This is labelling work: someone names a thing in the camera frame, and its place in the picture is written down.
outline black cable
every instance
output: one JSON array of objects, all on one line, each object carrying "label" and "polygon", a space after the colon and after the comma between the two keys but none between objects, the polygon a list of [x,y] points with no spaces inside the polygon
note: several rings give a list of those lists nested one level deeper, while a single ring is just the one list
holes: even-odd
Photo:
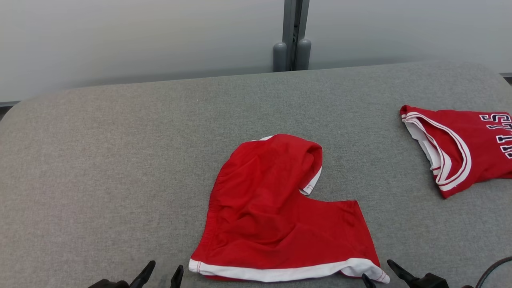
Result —
[{"label": "black cable", "polygon": [[482,284],[483,282],[487,279],[487,277],[489,276],[489,274],[494,270],[496,269],[498,266],[500,266],[501,264],[504,264],[504,263],[507,263],[509,261],[512,261],[512,256],[510,257],[506,257],[506,258],[503,258],[501,260],[499,260],[498,262],[492,264],[489,268],[487,268],[487,270],[485,270],[485,272],[483,273],[482,277],[480,277],[480,280],[478,280],[478,283],[477,285],[475,286],[475,288],[482,288]]}]

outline red garment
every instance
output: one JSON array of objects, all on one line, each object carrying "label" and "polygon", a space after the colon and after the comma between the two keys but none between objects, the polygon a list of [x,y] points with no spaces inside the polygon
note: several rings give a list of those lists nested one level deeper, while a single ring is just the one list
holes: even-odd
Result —
[{"label": "red garment", "polygon": [[508,113],[430,111],[404,105],[400,115],[429,159],[444,198],[477,182],[512,178]]},{"label": "red garment", "polygon": [[321,169],[320,145],[295,136],[241,144],[219,172],[189,270],[263,282],[340,271],[388,283],[357,202],[303,195]]}]

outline gray cylindrical foot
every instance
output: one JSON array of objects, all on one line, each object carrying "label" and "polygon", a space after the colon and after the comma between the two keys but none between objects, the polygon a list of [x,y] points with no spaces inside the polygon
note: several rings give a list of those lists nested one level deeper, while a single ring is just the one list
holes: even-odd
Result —
[{"label": "gray cylindrical foot", "polygon": [[279,42],[274,45],[272,71],[286,71],[286,43]]},{"label": "gray cylindrical foot", "polygon": [[309,54],[311,53],[311,41],[302,39],[297,43],[295,58],[295,70],[307,70],[309,68]]}]

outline clothing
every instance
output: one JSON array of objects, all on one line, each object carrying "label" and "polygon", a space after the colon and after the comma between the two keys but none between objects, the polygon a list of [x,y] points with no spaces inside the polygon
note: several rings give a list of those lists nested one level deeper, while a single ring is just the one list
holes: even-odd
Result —
[{"label": "clothing", "polygon": [[219,172],[189,270],[263,282],[366,273],[388,283],[358,203],[305,196],[321,170],[314,142],[279,134],[241,144]]},{"label": "clothing", "polygon": [[508,113],[430,111],[404,105],[400,115],[429,159],[444,198],[477,182],[512,178]]}]

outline gray fabric surface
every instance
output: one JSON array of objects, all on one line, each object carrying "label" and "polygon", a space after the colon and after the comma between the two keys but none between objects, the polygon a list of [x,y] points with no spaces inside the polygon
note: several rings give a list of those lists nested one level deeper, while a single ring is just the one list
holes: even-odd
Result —
[{"label": "gray fabric surface", "polygon": [[[512,255],[512,180],[443,200],[398,111],[512,112],[511,96],[483,66],[433,62],[101,86],[23,101],[0,122],[0,283],[131,281],[154,259],[147,287],[169,287],[199,243],[210,189],[231,152],[288,133],[324,148],[312,198],[359,201],[388,287],[406,287],[389,258],[452,287],[475,285]],[[501,269],[501,283],[512,282],[511,269]],[[342,275],[262,284],[188,271],[182,286],[364,287]]]}]

